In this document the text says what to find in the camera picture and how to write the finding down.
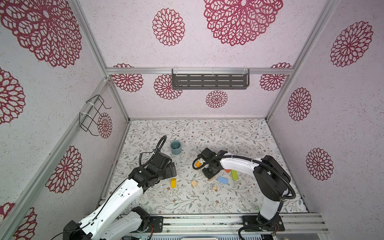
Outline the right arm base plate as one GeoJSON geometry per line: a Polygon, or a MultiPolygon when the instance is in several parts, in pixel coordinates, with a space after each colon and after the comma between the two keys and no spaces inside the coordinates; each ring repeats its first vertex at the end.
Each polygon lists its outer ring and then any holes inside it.
{"type": "Polygon", "coordinates": [[[285,226],[280,216],[266,220],[262,216],[245,215],[242,216],[245,232],[283,232],[285,226]]]}

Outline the green wood block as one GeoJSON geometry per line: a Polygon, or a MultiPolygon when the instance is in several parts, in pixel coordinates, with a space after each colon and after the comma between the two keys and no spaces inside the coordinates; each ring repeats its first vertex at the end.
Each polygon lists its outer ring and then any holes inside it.
{"type": "Polygon", "coordinates": [[[232,179],[234,181],[237,181],[239,179],[239,175],[238,175],[238,172],[235,171],[235,170],[231,170],[231,175],[232,175],[232,179]]]}

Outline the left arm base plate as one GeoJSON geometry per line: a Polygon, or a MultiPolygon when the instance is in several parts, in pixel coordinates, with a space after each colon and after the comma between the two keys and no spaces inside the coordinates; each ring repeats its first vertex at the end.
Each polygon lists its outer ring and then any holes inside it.
{"type": "Polygon", "coordinates": [[[163,216],[150,216],[142,220],[138,230],[134,231],[134,233],[161,233],[163,225],[163,216]]]}

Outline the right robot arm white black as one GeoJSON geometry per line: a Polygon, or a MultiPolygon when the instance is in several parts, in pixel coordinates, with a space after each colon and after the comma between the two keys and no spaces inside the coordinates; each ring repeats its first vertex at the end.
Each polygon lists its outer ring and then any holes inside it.
{"type": "Polygon", "coordinates": [[[201,169],[208,179],[212,179],[222,170],[234,170],[254,177],[264,195],[259,211],[259,219],[262,223],[274,221],[284,201],[295,199],[297,196],[291,186],[289,174],[269,155],[261,159],[251,159],[226,151],[215,153],[206,148],[193,161],[192,166],[194,170],[201,169]]]}

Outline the blue wood block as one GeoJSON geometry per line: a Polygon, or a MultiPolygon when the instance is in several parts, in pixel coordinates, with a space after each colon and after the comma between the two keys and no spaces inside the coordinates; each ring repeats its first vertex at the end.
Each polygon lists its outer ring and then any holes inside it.
{"type": "Polygon", "coordinates": [[[227,178],[224,178],[224,177],[218,177],[218,182],[225,184],[225,185],[229,184],[229,180],[227,178]]]}

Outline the aluminium rail front frame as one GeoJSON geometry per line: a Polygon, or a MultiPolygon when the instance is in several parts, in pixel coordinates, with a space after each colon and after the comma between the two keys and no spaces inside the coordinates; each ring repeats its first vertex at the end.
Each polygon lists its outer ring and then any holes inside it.
{"type": "Polygon", "coordinates": [[[157,235],[236,235],[246,234],[327,234],[329,230],[320,214],[280,214],[285,231],[283,232],[245,232],[242,216],[244,214],[196,214],[162,215],[163,231],[157,235]]]}

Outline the teal ceramic cup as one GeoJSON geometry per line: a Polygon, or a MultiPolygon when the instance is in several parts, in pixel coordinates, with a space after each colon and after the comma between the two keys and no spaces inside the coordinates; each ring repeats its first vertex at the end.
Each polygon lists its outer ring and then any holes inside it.
{"type": "Polygon", "coordinates": [[[173,155],[180,155],[182,152],[182,144],[180,141],[173,141],[170,144],[171,153],[173,155]]]}

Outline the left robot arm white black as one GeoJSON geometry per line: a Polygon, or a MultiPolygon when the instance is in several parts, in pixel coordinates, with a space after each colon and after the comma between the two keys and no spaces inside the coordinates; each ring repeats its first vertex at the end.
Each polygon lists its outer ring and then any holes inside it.
{"type": "Polygon", "coordinates": [[[64,240],[120,240],[132,232],[153,233],[150,214],[141,207],[133,208],[125,217],[119,215],[133,201],[160,181],[177,175],[172,159],[161,153],[167,137],[162,136],[150,159],[134,168],[108,199],[78,223],[70,221],[63,229],[64,240]]]}

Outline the yellow wood block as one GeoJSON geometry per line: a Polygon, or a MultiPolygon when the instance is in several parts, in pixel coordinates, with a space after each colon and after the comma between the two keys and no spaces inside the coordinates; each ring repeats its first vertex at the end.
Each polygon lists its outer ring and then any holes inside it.
{"type": "Polygon", "coordinates": [[[171,188],[176,188],[177,187],[177,180],[176,178],[171,178],[171,188]]]}

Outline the grey metal wall shelf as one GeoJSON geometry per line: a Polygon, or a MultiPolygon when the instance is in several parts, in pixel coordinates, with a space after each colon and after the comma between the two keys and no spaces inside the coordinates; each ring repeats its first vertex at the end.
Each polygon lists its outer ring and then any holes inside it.
{"type": "Polygon", "coordinates": [[[172,69],[171,84],[174,90],[246,90],[250,85],[249,69],[239,73],[179,73],[172,69]]]}

